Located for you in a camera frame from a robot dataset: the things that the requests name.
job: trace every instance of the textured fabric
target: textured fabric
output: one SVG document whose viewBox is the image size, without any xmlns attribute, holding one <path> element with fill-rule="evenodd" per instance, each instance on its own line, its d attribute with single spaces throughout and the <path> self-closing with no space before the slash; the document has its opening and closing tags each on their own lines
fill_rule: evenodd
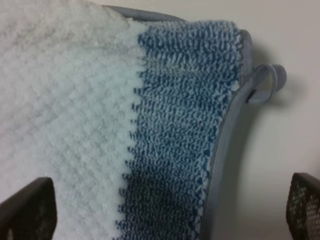
<svg viewBox="0 0 320 240">
<path fill-rule="evenodd" d="M 49 176 L 54 239 L 198 239 L 241 48 L 226 21 L 0 1 L 0 201 Z"/>
</svg>

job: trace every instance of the towel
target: towel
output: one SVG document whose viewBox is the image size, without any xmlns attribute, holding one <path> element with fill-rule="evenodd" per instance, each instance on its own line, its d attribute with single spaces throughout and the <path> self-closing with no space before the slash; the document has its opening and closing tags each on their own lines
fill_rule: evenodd
<svg viewBox="0 0 320 240">
<path fill-rule="evenodd" d="M 199 239 L 242 47 L 228 21 L 1 0 L 0 202 L 48 176 L 54 239 Z"/>
</svg>

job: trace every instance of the terry cloth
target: terry cloth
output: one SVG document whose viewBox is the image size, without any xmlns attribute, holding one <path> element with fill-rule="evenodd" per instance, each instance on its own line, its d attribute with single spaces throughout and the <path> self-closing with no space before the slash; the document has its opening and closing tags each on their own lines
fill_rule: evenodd
<svg viewBox="0 0 320 240">
<path fill-rule="evenodd" d="M 228 21 L 1 0 L 0 202 L 48 176 L 54 239 L 198 239 L 241 50 Z"/>
</svg>

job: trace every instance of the white wall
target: white wall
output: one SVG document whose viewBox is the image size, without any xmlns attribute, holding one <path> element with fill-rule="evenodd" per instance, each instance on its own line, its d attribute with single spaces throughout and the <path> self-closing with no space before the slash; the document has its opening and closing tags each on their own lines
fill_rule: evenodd
<svg viewBox="0 0 320 240">
<path fill-rule="evenodd" d="M 320 177 L 320 1 L 94 1 L 190 21 L 235 21 L 251 33 L 256 63 L 286 68 L 283 91 L 263 107 L 246 106 L 240 117 L 226 162 L 215 239 L 291 239 L 285 211 L 292 174 Z"/>
</svg>

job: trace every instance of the blue and white towel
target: blue and white towel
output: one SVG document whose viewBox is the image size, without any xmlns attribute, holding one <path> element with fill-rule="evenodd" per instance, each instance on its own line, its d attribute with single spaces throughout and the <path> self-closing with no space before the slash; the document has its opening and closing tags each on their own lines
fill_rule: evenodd
<svg viewBox="0 0 320 240">
<path fill-rule="evenodd" d="M 54 239 L 198 239 L 241 49 L 231 22 L 1 0 L 0 202 L 48 176 Z"/>
</svg>

